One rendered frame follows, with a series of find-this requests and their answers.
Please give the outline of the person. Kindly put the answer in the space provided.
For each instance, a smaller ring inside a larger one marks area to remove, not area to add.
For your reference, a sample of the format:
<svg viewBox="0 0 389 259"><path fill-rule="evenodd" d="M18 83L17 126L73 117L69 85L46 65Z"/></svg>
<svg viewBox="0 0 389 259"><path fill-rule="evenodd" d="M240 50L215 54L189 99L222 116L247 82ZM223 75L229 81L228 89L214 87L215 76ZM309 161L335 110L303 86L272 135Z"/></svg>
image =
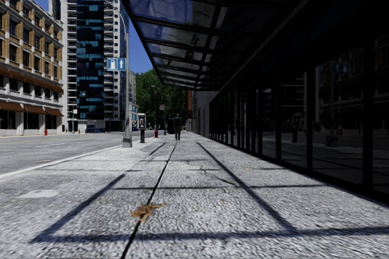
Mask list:
<svg viewBox="0 0 389 259"><path fill-rule="evenodd" d="M182 130L182 120L180 118L180 115L177 113L175 118L173 119L173 126L175 128L175 140L180 140L180 133Z"/></svg>

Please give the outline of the pale concrete building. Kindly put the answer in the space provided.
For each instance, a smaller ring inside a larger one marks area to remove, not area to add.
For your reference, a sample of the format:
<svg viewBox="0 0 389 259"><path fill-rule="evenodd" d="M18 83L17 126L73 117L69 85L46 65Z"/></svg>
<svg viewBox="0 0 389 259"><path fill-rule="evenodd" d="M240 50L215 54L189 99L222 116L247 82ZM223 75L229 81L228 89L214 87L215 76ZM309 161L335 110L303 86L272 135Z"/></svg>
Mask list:
<svg viewBox="0 0 389 259"><path fill-rule="evenodd" d="M129 117L131 131L137 131L139 106L136 104L136 75L129 73Z"/></svg>
<svg viewBox="0 0 389 259"><path fill-rule="evenodd" d="M210 102L215 97L213 91L187 90L186 130L209 137L210 132Z"/></svg>

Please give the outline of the trees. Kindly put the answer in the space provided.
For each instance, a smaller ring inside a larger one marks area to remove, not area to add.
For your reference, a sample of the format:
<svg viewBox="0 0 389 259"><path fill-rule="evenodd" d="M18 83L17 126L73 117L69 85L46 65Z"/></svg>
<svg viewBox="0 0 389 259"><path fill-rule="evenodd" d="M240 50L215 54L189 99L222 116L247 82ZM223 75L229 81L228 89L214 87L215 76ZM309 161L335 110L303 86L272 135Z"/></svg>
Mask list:
<svg viewBox="0 0 389 259"><path fill-rule="evenodd" d="M177 113L183 118L186 90L162 85L155 70L150 69L136 74L136 103L140 113L146 114L147 123L152 128L159 126L160 129L164 129L163 93L151 85L159 86L165 92L166 119L173 119Z"/></svg>

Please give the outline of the glass tower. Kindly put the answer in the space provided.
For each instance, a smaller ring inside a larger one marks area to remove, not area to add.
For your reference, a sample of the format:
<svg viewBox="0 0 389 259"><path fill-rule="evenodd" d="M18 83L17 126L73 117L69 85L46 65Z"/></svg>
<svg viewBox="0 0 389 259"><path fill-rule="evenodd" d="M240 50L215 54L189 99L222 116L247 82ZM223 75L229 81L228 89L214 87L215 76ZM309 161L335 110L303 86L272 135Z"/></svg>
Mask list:
<svg viewBox="0 0 389 259"><path fill-rule="evenodd" d="M122 0L50 0L63 25L62 129L124 130L129 17Z"/></svg>

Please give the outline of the dark glass building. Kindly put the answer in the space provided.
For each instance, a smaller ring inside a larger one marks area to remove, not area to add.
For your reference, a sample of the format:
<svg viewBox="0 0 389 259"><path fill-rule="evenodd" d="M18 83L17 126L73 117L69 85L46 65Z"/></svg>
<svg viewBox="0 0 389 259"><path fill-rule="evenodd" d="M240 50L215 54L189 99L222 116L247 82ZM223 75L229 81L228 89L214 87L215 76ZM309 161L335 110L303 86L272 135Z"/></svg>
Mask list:
<svg viewBox="0 0 389 259"><path fill-rule="evenodd" d="M209 138L389 204L389 0L122 0Z"/></svg>

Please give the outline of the tan stone building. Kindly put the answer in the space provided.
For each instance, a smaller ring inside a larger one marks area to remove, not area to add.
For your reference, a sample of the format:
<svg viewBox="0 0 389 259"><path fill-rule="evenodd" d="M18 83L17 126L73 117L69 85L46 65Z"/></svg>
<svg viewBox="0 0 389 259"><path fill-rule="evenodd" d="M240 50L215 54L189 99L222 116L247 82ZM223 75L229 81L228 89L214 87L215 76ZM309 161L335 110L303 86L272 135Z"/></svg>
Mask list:
<svg viewBox="0 0 389 259"><path fill-rule="evenodd" d="M62 132L62 24L34 0L0 0L0 137Z"/></svg>

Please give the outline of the sign on a post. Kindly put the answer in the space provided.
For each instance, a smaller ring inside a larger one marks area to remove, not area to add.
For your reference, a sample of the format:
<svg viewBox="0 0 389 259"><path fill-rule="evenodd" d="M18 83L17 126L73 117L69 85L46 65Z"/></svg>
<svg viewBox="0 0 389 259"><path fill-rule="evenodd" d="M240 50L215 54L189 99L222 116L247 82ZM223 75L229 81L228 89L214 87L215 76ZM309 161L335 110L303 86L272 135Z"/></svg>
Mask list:
<svg viewBox="0 0 389 259"><path fill-rule="evenodd" d="M155 86L155 85L151 85L151 87L155 87L157 89L160 89L160 91L163 93L163 112L164 112L164 132L163 132L163 135L167 135L167 130L166 130L166 126L167 126L167 123L166 123L166 96L165 96L165 92L162 90L162 88L160 88L159 86Z"/></svg>

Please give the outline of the white box on a post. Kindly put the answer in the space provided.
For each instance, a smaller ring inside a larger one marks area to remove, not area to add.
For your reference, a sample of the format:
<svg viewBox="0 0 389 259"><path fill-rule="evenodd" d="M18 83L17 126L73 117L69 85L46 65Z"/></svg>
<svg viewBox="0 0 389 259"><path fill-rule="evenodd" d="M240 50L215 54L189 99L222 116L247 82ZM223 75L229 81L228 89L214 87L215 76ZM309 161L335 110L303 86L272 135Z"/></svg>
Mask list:
<svg viewBox="0 0 389 259"><path fill-rule="evenodd" d="M138 113L138 128L140 132L140 143L145 143L146 114Z"/></svg>

